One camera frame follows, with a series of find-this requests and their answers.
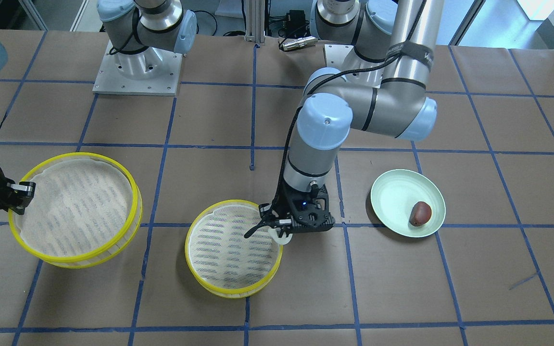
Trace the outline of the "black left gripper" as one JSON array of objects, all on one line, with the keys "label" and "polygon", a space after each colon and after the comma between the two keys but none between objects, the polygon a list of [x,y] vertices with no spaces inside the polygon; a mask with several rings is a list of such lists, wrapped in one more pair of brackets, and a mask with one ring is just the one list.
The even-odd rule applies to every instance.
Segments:
[{"label": "black left gripper", "polygon": [[288,185],[280,185],[272,202],[260,204],[260,221],[243,237],[269,227],[275,230],[275,239],[292,239],[292,234],[325,232],[336,220],[329,211],[329,195],[326,186],[311,186],[311,191],[299,191]]}]

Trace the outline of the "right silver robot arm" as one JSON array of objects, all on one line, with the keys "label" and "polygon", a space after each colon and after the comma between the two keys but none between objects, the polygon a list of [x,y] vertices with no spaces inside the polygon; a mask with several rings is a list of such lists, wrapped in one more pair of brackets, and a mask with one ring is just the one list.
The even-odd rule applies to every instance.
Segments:
[{"label": "right silver robot arm", "polygon": [[[145,56],[150,49],[183,54],[193,46],[197,19],[178,0],[100,0],[97,11],[112,44],[108,56]],[[0,43],[0,71],[7,61]],[[0,168],[0,210],[23,214],[31,197],[27,184],[7,179]]]}]

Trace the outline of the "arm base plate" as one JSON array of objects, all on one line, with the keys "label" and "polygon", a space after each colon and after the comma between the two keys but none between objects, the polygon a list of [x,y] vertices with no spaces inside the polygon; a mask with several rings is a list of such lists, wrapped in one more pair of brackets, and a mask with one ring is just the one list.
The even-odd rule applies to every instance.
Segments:
[{"label": "arm base plate", "polygon": [[163,49],[148,48],[136,55],[109,52],[95,77],[92,91],[100,95],[176,96],[184,55]]},{"label": "arm base plate", "polygon": [[[341,72],[347,70],[357,70],[372,68],[380,65],[378,62],[368,62],[359,57],[354,52],[354,46],[326,44],[325,48],[326,66],[336,68]],[[345,75],[345,79],[355,85],[379,88],[383,77],[383,70],[378,69],[373,72],[350,73]]]}]

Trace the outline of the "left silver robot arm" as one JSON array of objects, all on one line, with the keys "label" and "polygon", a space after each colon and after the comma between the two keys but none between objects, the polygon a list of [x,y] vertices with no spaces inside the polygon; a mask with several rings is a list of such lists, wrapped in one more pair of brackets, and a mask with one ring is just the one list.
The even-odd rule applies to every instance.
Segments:
[{"label": "left silver robot arm", "polygon": [[426,96],[441,21],[441,0],[317,0],[314,27],[324,40],[349,44],[343,70],[308,79],[284,144],[277,188],[259,206],[273,239],[334,226],[325,186],[352,129],[408,141],[426,138],[437,103]]}]

